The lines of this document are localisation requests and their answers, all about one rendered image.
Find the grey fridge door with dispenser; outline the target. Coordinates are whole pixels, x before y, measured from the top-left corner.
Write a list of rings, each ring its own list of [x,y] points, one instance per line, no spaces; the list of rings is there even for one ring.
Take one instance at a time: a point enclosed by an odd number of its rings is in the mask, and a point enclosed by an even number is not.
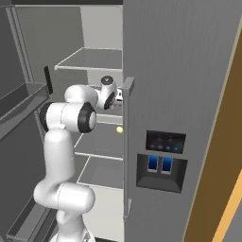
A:
[[[124,0],[129,101],[125,242],[182,242],[242,0]]]

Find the open grey fridge door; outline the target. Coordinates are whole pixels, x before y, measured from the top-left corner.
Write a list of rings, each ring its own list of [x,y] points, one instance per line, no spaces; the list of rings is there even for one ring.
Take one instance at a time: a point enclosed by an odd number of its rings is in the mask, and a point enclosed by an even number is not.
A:
[[[32,242],[46,215],[33,190],[44,174],[39,111],[49,93],[31,50],[17,7],[0,4],[0,242]]]

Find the brown wooden cabinet panel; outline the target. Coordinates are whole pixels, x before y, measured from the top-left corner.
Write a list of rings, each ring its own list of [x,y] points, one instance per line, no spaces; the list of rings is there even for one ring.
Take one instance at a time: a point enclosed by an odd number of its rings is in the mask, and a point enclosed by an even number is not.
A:
[[[242,199],[242,16],[182,242],[223,242]]]

